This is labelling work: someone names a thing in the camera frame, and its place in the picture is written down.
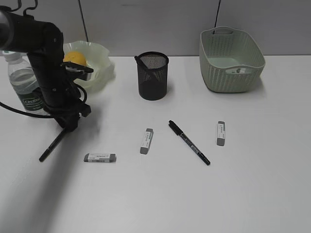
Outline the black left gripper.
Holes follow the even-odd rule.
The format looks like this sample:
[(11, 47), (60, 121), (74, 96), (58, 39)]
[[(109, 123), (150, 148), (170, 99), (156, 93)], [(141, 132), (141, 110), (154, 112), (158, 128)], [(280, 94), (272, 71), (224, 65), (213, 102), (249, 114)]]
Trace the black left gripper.
[(38, 87), (36, 95), (43, 101), (44, 110), (68, 133), (78, 127), (80, 116), (87, 117), (91, 113), (90, 106), (86, 104), (86, 91), (75, 83), (63, 90)]

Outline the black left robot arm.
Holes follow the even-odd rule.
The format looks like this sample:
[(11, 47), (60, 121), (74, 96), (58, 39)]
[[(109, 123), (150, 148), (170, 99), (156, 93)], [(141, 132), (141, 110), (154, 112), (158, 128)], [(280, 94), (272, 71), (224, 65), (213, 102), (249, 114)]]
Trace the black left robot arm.
[(86, 91), (74, 83), (85, 79), (91, 68), (65, 62), (63, 33), (50, 22), (34, 20), (29, 15), (14, 14), (0, 8), (0, 49), (26, 53), (38, 87), (33, 91), (44, 103), (49, 116), (69, 132), (78, 126), (80, 117), (90, 114)]

